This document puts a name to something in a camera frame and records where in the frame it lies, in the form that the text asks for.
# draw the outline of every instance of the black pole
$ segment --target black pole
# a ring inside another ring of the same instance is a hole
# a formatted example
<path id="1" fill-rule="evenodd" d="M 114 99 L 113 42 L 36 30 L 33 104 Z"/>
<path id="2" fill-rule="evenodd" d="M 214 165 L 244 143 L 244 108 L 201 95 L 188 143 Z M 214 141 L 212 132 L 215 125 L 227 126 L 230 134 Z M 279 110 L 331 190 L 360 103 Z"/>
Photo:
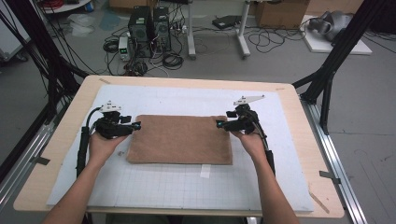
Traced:
<path id="1" fill-rule="evenodd" d="M 350 51 L 356 46 L 366 29 L 387 1 L 391 0 L 364 0 L 356 12 L 356 15 L 345 31 L 340 35 L 338 42 L 335 44 L 319 70 L 292 84 L 294 88 L 299 88 L 311 82 L 306 92 L 301 94 L 301 99 L 309 104 L 315 104 L 318 97 L 323 92 L 320 126 L 326 134 L 329 134 L 327 124 L 332 92 L 332 79 L 338 68 L 347 58 Z"/>

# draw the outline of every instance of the brown fabric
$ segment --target brown fabric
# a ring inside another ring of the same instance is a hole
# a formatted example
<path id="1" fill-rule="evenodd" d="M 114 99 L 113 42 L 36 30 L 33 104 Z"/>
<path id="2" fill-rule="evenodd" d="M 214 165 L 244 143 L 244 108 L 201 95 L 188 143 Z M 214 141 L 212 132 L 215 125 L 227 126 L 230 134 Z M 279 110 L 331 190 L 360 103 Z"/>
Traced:
<path id="1" fill-rule="evenodd" d="M 224 116 L 139 115 L 127 160 L 132 163 L 233 164 L 230 134 L 216 127 Z"/>

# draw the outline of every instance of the brown box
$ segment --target brown box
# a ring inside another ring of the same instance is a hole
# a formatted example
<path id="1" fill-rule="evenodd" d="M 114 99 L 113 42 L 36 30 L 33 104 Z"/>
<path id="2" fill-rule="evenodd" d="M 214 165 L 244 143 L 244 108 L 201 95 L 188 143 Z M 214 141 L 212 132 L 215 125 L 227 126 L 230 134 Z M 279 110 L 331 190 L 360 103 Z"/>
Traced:
<path id="1" fill-rule="evenodd" d="M 324 12 L 340 10 L 344 13 L 356 13 L 363 0 L 315 0 L 311 1 L 306 15 L 321 16 Z"/>
<path id="2" fill-rule="evenodd" d="M 259 3 L 256 10 L 256 22 L 260 27 L 298 29 L 308 8 L 310 0 L 284 0 L 272 5 Z"/>
<path id="3" fill-rule="evenodd" d="M 110 7 L 118 9 L 128 9 L 136 6 L 150 6 L 153 9 L 157 0 L 109 0 L 109 4 Z"/>

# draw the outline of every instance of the computer tower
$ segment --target computer tower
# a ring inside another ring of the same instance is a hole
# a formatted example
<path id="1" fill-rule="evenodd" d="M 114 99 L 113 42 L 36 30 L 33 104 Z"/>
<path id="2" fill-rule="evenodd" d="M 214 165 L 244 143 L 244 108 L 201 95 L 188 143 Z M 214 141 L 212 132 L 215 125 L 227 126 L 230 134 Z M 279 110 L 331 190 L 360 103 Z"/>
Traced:
<path id="1" fill-rule="evenodd" d="M 171 46 L 171 34 L 169 32 L 169 8 L 168 7 L 155 7 L 153 9 L 153 21 L 155 28 L 155 35 L 158 36 L 157 49 L 162 51 L 169 51 Z"/>
<path id="2" fill-rule="evenodd" d="M 154 23 L 148 6 L 134 7 L 128 22 L 129 33 L 137 42 L 149 42 L 154 38 Z"/>

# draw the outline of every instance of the floor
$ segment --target floor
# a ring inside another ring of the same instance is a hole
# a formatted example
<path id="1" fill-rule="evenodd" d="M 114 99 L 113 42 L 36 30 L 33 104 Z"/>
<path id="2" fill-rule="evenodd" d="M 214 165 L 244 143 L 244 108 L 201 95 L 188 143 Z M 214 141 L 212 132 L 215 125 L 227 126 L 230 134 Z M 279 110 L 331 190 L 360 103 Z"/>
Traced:
<path id="1" fill-rule="evenodd" d="M 73 13 L 86 13 L 75 10 Z M 91 70 L 106 69 L 102 46 L 112 32 L 125 27 L 125 15 L 113 14 L 106 2 L 96 6 L 94 32 L 87 37 L 66 36 L 69 45 Z M 104 26 L 115 15 L 123 16 L 114 27 Z M 61 21 L 67 13 L 59 15 Z M 214 28 L 214 17 L 195 18 L 194 25 Z M 248 24 L 254 26 L 253 18 Z M 371 37 L 389 49 L 396 42 Z M 187 57 L 185 38 L 180 38 L 185 61 L 178 70 L 150 70 L 146 77 L 175 77 L 292 83 L 319 69 L 326 53 L 311 53 L 303 40 L 286 40 L 268 53 L 260 53 L 248 42 L 251 56 L 242 60 L 234 34 L 196 33 L 197 59 Z M 365 38 L 363 42 L 373 51 L 370 56 L 350 55 L 338 70 L 333 81 L 329 131 L 344 165 L 352 188 L 357 195 L 368 223 L 396 223 L 396 63 L 395 53 Z M 78 66 L 87 70 L 82 63 Z M 113 72 L 122 71 L 118 56 L 110 65 Z M 22 63 L 12 60 L 0 67 L 0 162 L 15 147 L 33 119 L 47 102 L 40 75 L 32 60 Z M 0 223 L 39 223 L 45 214 L 18 212 L 13 200 L 15 190 L 0 213 Z M 94 216 L 96 223 L 105 223 L 103 215 Z M 302 223 L 349 223 L 348 217 L 316 220 L 301 218 Z"/>

